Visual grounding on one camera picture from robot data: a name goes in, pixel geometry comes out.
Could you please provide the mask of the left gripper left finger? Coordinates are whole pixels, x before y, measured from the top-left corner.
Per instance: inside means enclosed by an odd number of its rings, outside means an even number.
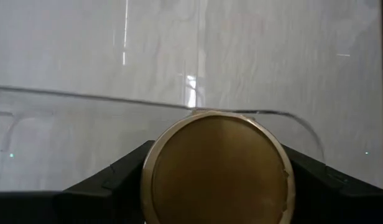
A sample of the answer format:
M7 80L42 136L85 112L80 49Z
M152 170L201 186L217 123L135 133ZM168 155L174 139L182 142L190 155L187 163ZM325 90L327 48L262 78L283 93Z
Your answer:
M65 223L143 224L141 174L154 141L65 190Z

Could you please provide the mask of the clear plastic bin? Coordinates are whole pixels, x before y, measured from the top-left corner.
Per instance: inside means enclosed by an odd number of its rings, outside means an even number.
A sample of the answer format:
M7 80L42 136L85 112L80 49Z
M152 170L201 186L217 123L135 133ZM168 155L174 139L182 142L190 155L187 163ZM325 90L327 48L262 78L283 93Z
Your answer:
M199 112L194 106L0 86L0 192L66 189Z

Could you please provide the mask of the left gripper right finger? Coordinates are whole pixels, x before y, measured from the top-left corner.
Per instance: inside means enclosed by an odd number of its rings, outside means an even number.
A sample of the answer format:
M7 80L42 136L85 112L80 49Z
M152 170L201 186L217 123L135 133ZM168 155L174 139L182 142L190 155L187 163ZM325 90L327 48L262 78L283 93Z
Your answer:
M284 146L295 177L295 210L291 224L350 224L351 214L340 191L351 177Z

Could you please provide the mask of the tan lid seasoning jar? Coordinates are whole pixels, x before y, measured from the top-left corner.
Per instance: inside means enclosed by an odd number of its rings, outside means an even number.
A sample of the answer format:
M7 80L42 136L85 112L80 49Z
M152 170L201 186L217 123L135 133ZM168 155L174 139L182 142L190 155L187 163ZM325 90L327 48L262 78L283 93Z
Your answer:
M176 122L141 174L146 224L290 224L295 196L285 149L236 113L199 111Z

